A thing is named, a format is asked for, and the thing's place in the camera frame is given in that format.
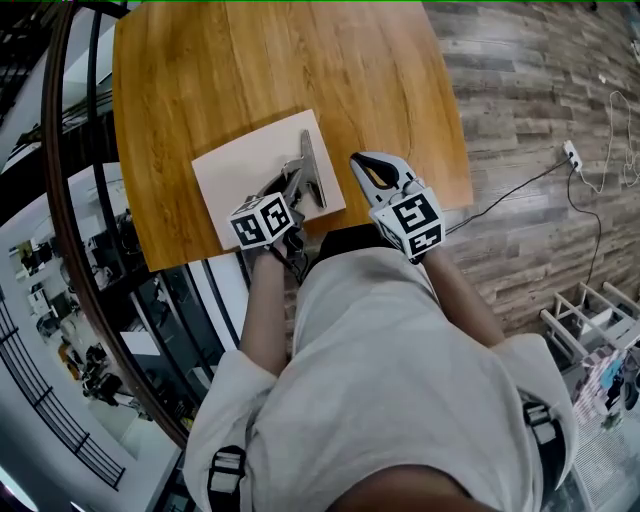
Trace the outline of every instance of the black and white marker cube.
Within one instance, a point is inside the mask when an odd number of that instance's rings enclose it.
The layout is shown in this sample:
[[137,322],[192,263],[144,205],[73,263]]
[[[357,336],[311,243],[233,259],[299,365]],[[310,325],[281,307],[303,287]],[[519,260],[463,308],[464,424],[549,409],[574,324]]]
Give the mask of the black and white marker cube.
[[442,210],[430,187],[397,203],[374,207],[369,216],[380,233],[409,259],[433,249],[445,238]]
[[293,226],[291,213],[280,192],[247,201],[228,220],[241,249],[270,244]]

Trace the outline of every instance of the black strap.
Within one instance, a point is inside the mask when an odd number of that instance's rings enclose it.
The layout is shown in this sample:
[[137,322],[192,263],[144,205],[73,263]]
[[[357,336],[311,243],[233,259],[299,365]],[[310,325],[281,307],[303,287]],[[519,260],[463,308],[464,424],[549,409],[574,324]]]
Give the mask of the black strap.
[[567,457],[560,421],[553,419],[549,407],[540,402],[523,404],[524,421],[531,429],[542,463],[542,506],[549,501],[560,483]]
[[[246,452],[239,446],[225,446],[220,448],[213,456],[211,468],[209,469],[208,491],[209,505],[214,511],[234,512],[240,510],[240,480],[244,478],[244,464]],[[233,490],[217,490],[219,480],[234,481]]]

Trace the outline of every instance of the wooden floor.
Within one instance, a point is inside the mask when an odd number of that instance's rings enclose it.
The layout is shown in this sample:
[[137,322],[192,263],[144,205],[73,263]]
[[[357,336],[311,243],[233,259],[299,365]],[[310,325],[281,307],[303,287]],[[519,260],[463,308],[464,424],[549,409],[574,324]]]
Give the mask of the wooden floor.
[[[447,212],[449,226],[561,161],[565,139],[574,142],[586,177],[599,184],[614,90],[631,103],[633,145],[640,149],[640,64],[622,7],[599,5],[593,13],[564,3],[425,4],[457,98],[474,187],[474,206]],[[614,110],[603,193],[574,175],[571,195],[602,219],[590,284],[607,280],[637,298],[640,182],[622,184],[627,109],[619,97]],[[508,333],[541,331],[538,313],[553,304],[553,293],[570,298],[587,279],[597,223],[569,206],[568,175],[567,165],[528,185],[446,242]]]

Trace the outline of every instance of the white cable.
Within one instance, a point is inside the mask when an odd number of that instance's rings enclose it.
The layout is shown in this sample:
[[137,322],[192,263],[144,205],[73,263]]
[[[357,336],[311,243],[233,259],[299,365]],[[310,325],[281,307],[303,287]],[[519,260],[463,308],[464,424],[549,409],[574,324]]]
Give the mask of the white cable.
[[[604,163],[604,170],[602,171],[602,183],[600,184],[600,190],[598,190],[592,183],[589,183],[585,179],[583,172],[578,173],[582,178],[582,181],[585,183],[585,185],[589,185],[596,194],[600,194],[602,192],[602,189],[604,188],[604,180],[607,175],[607,170],[609,168],[609,158],[611,157],[611,143],[613,142],[613,96],[614,94],[619,94],[620,97],[624,100],[624,102],[627,104],[627,111],[629,114],[627,118],[627,147],[625,148],[625,163],[622,166],[624,184],[627,186],[627,188],[633,187],[638,182],[638,180],[640,180],[640,171],[636,170],[635,168],[636,160],[638,159],[638,155],[640,155],[640,151],[634,153],[633,148],[631,147],[631,105],[629,105],[627,98],[625,98],[620,91],[613,91],[611,94],[609,94],[609,108],[611,111],[609,114],[609,149],[607,149],[607,160]],[[627,180],[627,171],[633,171],[633,173],[636,175],[636,179],[633,180],[633,183],[631,184],[629,184],[629,181]]]

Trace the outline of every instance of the power outlet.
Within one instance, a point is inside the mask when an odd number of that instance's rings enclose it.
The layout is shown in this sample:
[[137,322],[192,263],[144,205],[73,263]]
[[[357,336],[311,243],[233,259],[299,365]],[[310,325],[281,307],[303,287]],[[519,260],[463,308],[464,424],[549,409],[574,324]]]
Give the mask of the power outlet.
[[573,146],[573,142],[565,140],[562,145],[562,149],[571,162],[571,166],[576,170],[576,172],[580,172],[582,170],[582,160],[580,160],[580,155],[578,155],[576,148]]

